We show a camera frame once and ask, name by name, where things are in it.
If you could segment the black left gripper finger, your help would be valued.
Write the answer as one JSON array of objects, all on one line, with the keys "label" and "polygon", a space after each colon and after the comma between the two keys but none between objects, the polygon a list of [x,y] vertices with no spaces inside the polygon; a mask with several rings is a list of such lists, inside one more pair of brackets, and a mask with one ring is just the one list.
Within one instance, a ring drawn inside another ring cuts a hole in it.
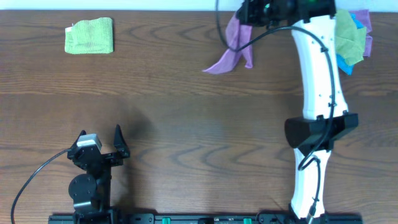
[{"label": "black left gripper finger", "polygon": [[80,142],[80,138],[81,138],[82,136],[84,136],[84,135],[86,135],[86,131],[85,131],[85,130],[82,130],[82,131],[80,132],[80,134],[78,135],[76,141],[73,143],[73,149],[78,149],[78,148],[82,147],[83,144]]},{"label": "black left gripper finger", "polygon": [[128,146],[125,142],[125,139],[123,137],[121,127],[119,124],[116,125],[115,127],[115,133],[114,133],[114,141],[113,141],[114,147],[118,150],[120,153],[128,153]]}]

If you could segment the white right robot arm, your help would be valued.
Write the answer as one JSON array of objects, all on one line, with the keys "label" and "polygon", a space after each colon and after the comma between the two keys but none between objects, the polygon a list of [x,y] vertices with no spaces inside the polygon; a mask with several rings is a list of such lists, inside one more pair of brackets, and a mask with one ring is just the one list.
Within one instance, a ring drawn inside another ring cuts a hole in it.
[{"label": "white right robot arm", "polygon": [[295,188],[288,214],[261,215],[259,223],[362,223],[360,215],[327,213],[323,189],[335,141],[358,126],[341,90],[335,53],[333,0],[245,0],[236,17],[244,25],[266,27],[266,35],[289,30],[303,83],[302,116],[285,121],[295,154]]}]

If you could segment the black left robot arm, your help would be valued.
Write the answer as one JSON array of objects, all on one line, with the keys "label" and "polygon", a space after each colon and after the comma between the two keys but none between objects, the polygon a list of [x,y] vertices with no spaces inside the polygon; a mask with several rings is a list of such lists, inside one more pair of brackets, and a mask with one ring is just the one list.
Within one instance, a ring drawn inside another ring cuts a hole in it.
[{"label": "black left robot arm", "polygon": [[102,143],[97,134],[82,131],[67,152],[67,158],[84,174],[76,176],[68,187],[75,209],[73,223],[119,223],[120,210],[110,204],[111,169],[123,165],[130,157],[120,125],[115,127],[115,152],[101,153]]}]

